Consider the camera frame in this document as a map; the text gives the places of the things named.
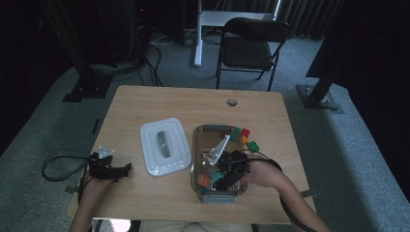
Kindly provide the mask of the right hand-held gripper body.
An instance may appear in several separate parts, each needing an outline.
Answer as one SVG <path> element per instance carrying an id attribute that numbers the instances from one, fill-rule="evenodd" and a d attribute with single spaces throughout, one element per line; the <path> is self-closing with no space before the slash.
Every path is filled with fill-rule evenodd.
<path id="1" fill-rule="evenodd" d="M 224 174 L 224 178 L 242 178 L 249 171 L 247 155 L 238 149 L 232 150 L 230 136 L 224 139 L 211 150 L 209 164 Z"/>

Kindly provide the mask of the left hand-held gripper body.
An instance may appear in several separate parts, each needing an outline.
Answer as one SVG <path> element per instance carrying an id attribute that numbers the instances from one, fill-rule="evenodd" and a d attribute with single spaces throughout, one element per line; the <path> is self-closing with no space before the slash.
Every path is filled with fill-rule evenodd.
<path id="1" fill-rule="evenodd" d="M 114 151 L 100 146 L 88 158 L 89 173 L 97 179 L 113 179 L 111 163 Z"/>

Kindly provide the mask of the pink toy block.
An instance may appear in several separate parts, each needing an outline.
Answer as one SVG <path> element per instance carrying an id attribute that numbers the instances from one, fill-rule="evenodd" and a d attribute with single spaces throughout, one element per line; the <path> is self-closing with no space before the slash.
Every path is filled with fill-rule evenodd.
<path id="1" fill-rule="evenodd" d="M 206 175 L 200 175 L 198 177 L 197 184 L 203 188 L 208 189 L 211 185 L 211 179 Z"/>

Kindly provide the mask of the white container lid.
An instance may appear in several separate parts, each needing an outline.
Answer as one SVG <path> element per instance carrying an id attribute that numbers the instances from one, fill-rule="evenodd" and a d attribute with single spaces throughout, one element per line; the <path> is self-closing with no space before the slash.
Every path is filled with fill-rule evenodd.
<path id="1" fill-rule="evenodd" d="M 150 175 L 159 177 L 191 165 L 190 146 L 177 118 L 144 124 L 140 129 L 140 137 L 146 169 Z"/>

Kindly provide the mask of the clear storage container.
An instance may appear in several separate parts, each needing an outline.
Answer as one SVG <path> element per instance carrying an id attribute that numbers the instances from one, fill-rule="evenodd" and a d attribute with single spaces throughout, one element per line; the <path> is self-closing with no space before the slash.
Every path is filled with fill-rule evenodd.
<path id="1" fill-rule="evenodd" d="M 192 166 L 190 172 L 190 185 L 192 190 L 198 195 L 199 199 L 205 204 L 233 204 L 238 195 L 243 194 L 248 185 L 241 184 L 239 190 L 209 190 L 197 184 L 200 175 L 206 175 L 211 179 L 216 172 L 215 167 L 209 164 L 211 159 L 211 150 L 215 148 L 228 134 L 230 136 L 231 128 L 227 125 L 203 125 L 193 131 L 192 138 Z M 238 149 L 244 152 L 242 137 L 238 141 L 231 141 L 229 145 L 232 150 Z"/>

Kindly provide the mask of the person's left hand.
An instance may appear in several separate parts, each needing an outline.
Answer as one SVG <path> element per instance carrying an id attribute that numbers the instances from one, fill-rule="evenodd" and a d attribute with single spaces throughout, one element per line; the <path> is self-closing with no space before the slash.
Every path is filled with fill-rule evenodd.
<path id="1" fill-rule="evenodd" d="M 80 202 L 99 202 L 112 184 L 111 180 L 91 179 L 83 187 Z"/>

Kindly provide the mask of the person's right hand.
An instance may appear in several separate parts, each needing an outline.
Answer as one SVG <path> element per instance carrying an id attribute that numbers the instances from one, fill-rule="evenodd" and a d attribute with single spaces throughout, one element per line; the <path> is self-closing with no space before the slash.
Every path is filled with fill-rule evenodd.
<path id="1" fill-rule="evenodd" d="M 268 162 L 254 160 L 249 163 L 249 173 L 240 179 L 240 183 L 278 189 L 285 183 L 285 178 L 276 167 Z"/>

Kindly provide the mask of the black metal stand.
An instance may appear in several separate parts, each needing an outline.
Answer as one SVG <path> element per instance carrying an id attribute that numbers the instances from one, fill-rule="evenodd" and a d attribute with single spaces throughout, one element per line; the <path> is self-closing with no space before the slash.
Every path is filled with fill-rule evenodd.
<path id="1" fill-rule="evenodd" d="M 86 60 L 80 41 L 61 0 L 39 0 L 61 45 L 66 50 L 79 78 L 63 102 L 81 102 L 84 99 L 104 99 L 112 75 L 96 74 Z"/>
<path id="2" fill-rule="evenodd" d="M 296 88 L 305 108 L 330 110 L 333 114 L 342 114 L 341 106 L 329 93 L 337 79 L 339 68 L 332 67 L 315 85 L 300 84 Z"/>

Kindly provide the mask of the black folding chair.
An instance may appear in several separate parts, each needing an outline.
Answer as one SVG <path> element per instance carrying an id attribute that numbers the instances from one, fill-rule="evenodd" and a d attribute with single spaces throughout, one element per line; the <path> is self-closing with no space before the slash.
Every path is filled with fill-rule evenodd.
<path id="1" fill-rule="evenodd" d="M 257 80 L 270 71 L 267 87 L 270 92 L 288 29 L 289 24 L 284 21 L 246 17 L 229 19 L 221 30 L 216 88 L 220 87 L 222 71 L 258 73 Z"/>

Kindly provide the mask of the dark equipment rack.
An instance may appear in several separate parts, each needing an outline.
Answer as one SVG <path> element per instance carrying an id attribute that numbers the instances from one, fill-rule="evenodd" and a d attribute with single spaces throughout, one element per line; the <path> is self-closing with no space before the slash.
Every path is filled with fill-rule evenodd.
<path id="1" fill-rule="evenodd" d="M 142 62 L 150 29 L 139 0 L 98 0 L 115 62 Z"/>

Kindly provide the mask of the dark curtain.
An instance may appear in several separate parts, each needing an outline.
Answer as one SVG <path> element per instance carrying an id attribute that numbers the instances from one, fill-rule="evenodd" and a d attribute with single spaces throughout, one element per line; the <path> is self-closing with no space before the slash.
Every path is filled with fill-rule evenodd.
<path id="1" fill-rule="evenodd" d="M 344 0 L 222 0 L 226 12 L 271 14 L 289 24 L 290 37 L 323 39 Z"/>

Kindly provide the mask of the white desk frame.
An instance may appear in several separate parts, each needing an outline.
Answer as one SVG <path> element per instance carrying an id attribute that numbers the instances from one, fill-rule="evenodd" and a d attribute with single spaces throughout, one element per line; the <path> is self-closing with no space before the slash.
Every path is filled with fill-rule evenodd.
<path id="1" fill-rule="evenodd" d="M 270 13 L 248 13 L 248 12 L 231 12 L 231 11 L 205 11 L 202 9 L 202 1 L 197 1 L 197 36 L 196 36 L 196 48 L 194 53 L 194 65 L 200 67 L 202 64 L 202 50 L 203 50 L 203 40 L 202 40 L 202 27 L 203 26 L 223 26 L 229 19 L 234 17 L 247 17 L 252 19 L 265 19 L 265 20 L 276 20 L 278 18 L 278 10 L 280 7 L 281 0 L 274 0 L 274 7 Z"/>

